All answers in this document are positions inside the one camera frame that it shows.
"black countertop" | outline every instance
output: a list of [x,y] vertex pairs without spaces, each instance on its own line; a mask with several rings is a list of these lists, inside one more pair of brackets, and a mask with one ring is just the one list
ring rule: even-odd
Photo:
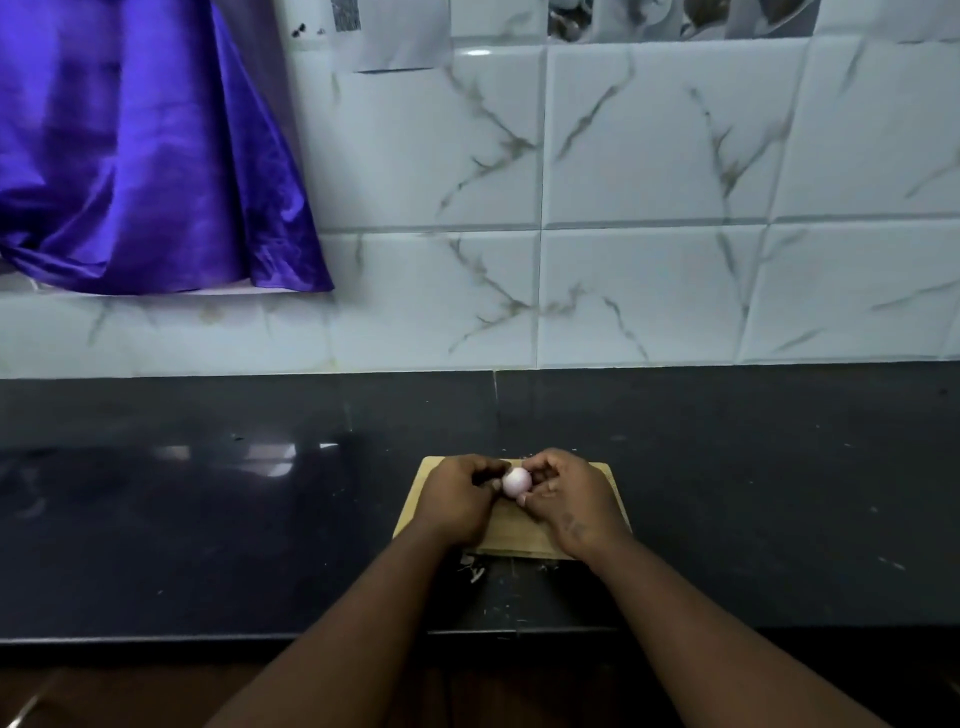
[[[287,638],[424,455],[610,463],[756,627],[960,624],[960,364],[0,382],[0,643]],[[580,564],[444,565],[433,633],[609,631]]]

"finger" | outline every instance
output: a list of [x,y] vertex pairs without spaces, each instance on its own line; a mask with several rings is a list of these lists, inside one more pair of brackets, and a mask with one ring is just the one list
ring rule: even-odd
[[551,468],[560,473],[571,457],[569,452],[556,448],[547,448],[543,452],[538,452],[533,457],[523,461],[523,468],[528,471],[542,471]]
[[500,489],[496,485],[499,482],[497,479],[488,480],[477,489],[483,494],[484,503],[488,508],[491,508],[493,502],[500,496]]
[[544,480],[540,485],[534,488],[534,492],[541,495],[553,495],[560,490],[560,479],[558,477],[551,477],[549,480]]
[[559,504],[559,501],[555,498],[545,496],[543,492],[534,493],[530,491],[528,493],[521,493],[516,499],[516,503],[538,521],[549,522],[551,520],[550,516]]
[[559,473],[557,473],[557,471],[555,471],[553,468],[547,468],[546,470],[542,470],[542,471],[530,472],[530,476],[533,478],[534,483],[538,485],[546,480],[549,480],[552,477],[557,477],[557,475],[559,475]]
[[504,475],[510,469],[510,463],[505,460],[497,460],[494,457],[486,455],[461,455],[460,462],[465,464],[469,473],[490,473],[491,475]]

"tiled wall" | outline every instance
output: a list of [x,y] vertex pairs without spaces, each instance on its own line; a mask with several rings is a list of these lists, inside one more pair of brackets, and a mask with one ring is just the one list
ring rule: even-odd
[[451,68],[370,75],[281,5],[334,295],[2,277],[0,376],[960,357],[960,44],[864,42],[880,0],[631,46],[451,4]]

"purple cloth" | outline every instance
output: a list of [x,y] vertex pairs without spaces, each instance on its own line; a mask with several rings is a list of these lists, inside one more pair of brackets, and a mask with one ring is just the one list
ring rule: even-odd
[[0,0],[0,255],[84,293],[333,288],[209,0]]

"cutting board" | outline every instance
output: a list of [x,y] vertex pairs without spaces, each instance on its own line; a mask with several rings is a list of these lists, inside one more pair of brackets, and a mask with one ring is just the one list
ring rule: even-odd
[[[441,456],[431,455],[424,457],[420,463],[420,469],[417,470],[417,476],[410,487],[410,493],[403,504],[403,510],[400,511],[400,518],[396,522],[394,529],[394,538],[396,534],[406,527],[414,517],[414,511],[417,510],[417,501],[420,500],[420,492],[423,490],[423,483],[430,471],[436,468]],[[521,460],[510,460],[513,465],[519,465]],[[623,500],[620,498],[620,492],[616,489],[616,481],[613,480],[613,473],[607,463],[591,463],[609,480],[613,488],[613,494],[616,496],[616,502],[620,506],[620,513],[623,514],[623,520],[630,526],[630,519],[627,518],[627,511],[623,507]],[[506,497],[500,497],[493,504],[493,512],[490,516],[490,525],[487,526],[487,533],[484,534],[483,541],[478,546],[472,546],[466,549],[469,553],[489,553],[495,556],[518,556],[528,559],[569,559],[570,557],[554,546],[550,538],[550,531],[546,523],[537,523],[520,508],[513,500]]]

